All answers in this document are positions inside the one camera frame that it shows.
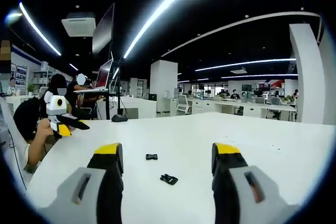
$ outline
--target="laptop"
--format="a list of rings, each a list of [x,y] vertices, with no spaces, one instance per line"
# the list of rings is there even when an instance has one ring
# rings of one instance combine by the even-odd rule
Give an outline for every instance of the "laptop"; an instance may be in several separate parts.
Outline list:
[[[97,76],[97,83],[94,89],[89,90],[80,90],[74,91],[74,93],[97,93],[97,92],[108,92],[107,83],[109,80],[110,70],[112,66],[113,59],[107,61],[99,68],[98,76]]]

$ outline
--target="desk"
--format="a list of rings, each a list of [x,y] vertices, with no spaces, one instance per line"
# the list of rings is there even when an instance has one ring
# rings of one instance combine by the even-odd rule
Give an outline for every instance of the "desk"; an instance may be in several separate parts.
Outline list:
[[[214,223],[213,142],[237,146],[249,165],[257,165],[278,184],[288,204],[301,204],[329,163],[336,130],[332,125],[222,113],[87,123],[91,129],[75,130],[51,148],[33,175],[27,196],[38,208],[49,206],[57,187],[78,167],[86,167],[98,147],[120,142],[124,224]],[[159,159],[146,161],[147,153],[157,153]],[[164,173],[179,181],[174,186],[160,181]]]
[[[138,118],[155,118],[156,117],[156,102],[145,100],[141,98],[135,97],[120,97],[120,108],[121,109],[138,109]],[[97,101],[98,107],[98,119],[105,120],[106,119],[106,110],[105,110],[105,102],[102,100]],[[111,118],[117,114],[118,108],[118,98],[110,97],[110,116]]]
[[[244,107],[244,116],[253,116],[258,118],[266,118],[268,110],[279,110],[281,111],[282,121],[293,121],[294,113],[296,109],[291,106],[282,105],[269,105],[269,104],[259,104],[259,103],[247,103],[241,102],[241,100],[230,100],[230,101],[213,101],[213,100],[198,100],[198,99],[188,99],[193,103],[192,113],[199,114],[204,112],[220,112],[227,114],[234,114],[234,108],[240,106]]]
[[[38,95],[18,95],[5,97],[7,103],[11,103],[13,105],[13,113],[15,113],[16,109],[20,106],[21,103],[29,100],[30,98],[38,97]]]

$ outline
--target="laptop screen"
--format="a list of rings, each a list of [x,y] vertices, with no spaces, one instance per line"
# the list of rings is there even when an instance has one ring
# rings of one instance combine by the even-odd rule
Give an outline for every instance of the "laptop screen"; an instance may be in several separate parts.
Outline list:
[[[96,89],[106,88],[109,79],[109,73],[112,65],[112,60],[109,60],[104,65],[102,65],[98,72]]]

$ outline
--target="monitor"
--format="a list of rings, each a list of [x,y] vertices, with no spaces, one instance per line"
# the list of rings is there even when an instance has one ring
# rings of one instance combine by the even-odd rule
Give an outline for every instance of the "monitor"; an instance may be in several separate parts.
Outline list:
[[[100,67],[97,76],[96,89],[105,89],[107,87],[112,61],[113,60],[109,60]]]
[[[252,92],[252,85],[251,84],[242,84],[241,90],[245,92]]]
[[[110,6],[98,26],[93,31],[92,54],[97,56],[99,52],[112,40],[113,37],[114,3]]]
[[[271,83],[269,82],[260,82],[259,89],[263,91],[270,91],[271,90]]]

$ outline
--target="small black object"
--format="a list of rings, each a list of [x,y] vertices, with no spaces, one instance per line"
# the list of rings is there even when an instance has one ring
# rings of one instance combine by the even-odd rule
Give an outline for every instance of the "small black object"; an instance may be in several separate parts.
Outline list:
[[[124,115],[114,115],[112,117],[112,122],[116,122],[116,123],[126,122],[127,120],[128,120],[128,117]]]
[[[158,155],[157,154],[146,154],[146,160],[158,160],[157,157]]]
[[[166,183],[173,186],[178,181],[178,178],[175,178],[173,176],[169,176],[168,174],[165,174],[165,175],[161,175],[160,180],[165,181]]]

